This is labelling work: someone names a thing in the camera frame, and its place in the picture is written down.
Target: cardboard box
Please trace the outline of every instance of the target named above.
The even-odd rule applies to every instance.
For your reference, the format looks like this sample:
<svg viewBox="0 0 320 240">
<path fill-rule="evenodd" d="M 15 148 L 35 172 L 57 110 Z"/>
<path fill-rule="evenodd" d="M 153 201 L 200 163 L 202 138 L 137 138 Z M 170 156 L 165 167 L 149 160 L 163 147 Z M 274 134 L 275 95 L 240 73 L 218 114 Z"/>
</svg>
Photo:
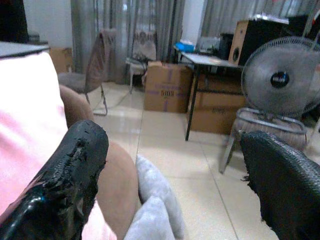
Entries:
<svg viewBox="0 0 320 240">
<path fill-rule="evenodd" d="M 72 72 L 72 49 L 52 47 L 49 51 L 55 71 L 59 73 Z"/>
<path fill-rule="evenodd" d="M 144 109 L 185 113 L 191 81 L 192 70 L 184 65 L 150 62 L 146 75 Z"/>
<path fill-rule="evenodd" d="M 202 76 L 199 79 L 198 89 L 204 87 L 205 81 Z M 246 103 L 243 95 L 236 94 L 241 93 L 241 83 L 232 78 L 212 76 L 209 80 L 209 89 L 224 93 L 197 92 L 191 130 L 228 135 L 236 119 L 237 110 Z M 190 97 L 187 119 L 189 119 L 191 99 Z"/>
</svg>

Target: tiled floor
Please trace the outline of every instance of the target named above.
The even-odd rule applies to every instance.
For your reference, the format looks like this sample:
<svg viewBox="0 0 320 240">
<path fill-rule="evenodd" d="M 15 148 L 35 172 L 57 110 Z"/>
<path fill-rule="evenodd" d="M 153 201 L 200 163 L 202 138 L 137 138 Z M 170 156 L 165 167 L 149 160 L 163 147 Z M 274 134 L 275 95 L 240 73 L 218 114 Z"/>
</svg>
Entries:
<svg viewBox="0 0 320 240">
<path fill-rule="evenodd" d="M 128 86 L 114 83 L 104 88 L 108 115 L 95 121 L 133 160 L 144 155 L 167 177 L 181 204 L 186 240 L 278 239 L 261 221 L 257 195 L 242 181 L 242 153 L 233 154 L 224 175 L 218 172 L 228 136 L 192 131 L 186 142 L 185 114 L 144 111 L 143 92 L 130 95 Z M 98 90 L 89 97 L 93 108 L 101 106 Z"/>
</svg>

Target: person's leg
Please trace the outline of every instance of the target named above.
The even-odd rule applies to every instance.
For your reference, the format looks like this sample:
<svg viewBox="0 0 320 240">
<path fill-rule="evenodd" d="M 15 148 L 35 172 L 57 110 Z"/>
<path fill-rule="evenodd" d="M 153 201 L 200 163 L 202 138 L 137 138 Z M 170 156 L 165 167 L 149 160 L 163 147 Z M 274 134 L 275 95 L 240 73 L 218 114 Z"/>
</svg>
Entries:
<svg viewBox="0 0 320 240">
<path fill-rule="evenodd" d="M 66 86 L 59 85 L 59 87 L 68 128 L 80 120 L 94 121 L 94 114 L 84 98 Z"/>
<path fill-rule="evenodd" d="M 130 155 L 117 143 L 110 142 L 106 165 L 98 180 L 98 203 L 105 221 L 122 240 L 136 213 L 138 174 Z"/>
<path fill-rule="evenodd" d="M 67 125 L 79 120 L 93 120 L 93 112 L 78 93 L 60 85 Z M 110 141 L 105 168 L 98 180 L 97 200 L 104 219 L 122 240 L 136 213 L 138 197 L 137 169 L 129 154 L 118 144 Z"/>
</svg>

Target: gray cushion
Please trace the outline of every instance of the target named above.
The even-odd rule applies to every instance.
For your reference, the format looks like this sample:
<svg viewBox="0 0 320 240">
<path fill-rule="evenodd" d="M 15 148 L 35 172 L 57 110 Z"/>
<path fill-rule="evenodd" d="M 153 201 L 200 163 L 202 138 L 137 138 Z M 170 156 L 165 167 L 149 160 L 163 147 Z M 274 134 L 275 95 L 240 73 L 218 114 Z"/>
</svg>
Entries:
<svg viewBox="0 0 320 240">
<path fill-rule="evenodd" d="M 159 197 L 166 207 L 172 232 L 176 239 L 184 238 L 184 219 L 176 196 L 162 173 L 143 156 L 138 155 L 135 166 L 138 172 L 139 196 L 145 203 L 151 196 Z"/>
<path fill-rule="evenodd" d="M 174 240 L 164 202 L 152 196 L 134 215 L 124 240 Z"/>
<path fill-rule="evenodd" d="M 66 86 L 78 94 L 85 93 L 86 75 L 76 72 L 62 72 L 58 74 L 59 84 Z"/>
</svg>

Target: gray pillow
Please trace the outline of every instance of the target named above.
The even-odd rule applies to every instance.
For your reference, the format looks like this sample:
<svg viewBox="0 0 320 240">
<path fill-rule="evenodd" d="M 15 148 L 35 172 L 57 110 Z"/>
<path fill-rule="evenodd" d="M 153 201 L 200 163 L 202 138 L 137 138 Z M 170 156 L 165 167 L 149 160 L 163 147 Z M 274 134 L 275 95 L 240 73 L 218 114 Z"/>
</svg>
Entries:
<svg viewBox="0 0 320 240">
<path fill-rule="evenodd" d="M 136 212 L 124 240 L 175 240 L 164 202 L 152 196 Z"/>
<path fill-rule="evenodd" d="M 173 235 L 184 238 L 185 223 L 176 196 L 162 173 L 145 157 L 138 155 L 135 166 L 138 172 L 139 196 L 145 203 L 151 196 L 159 197 L 166 207 Z"/>
</svg>

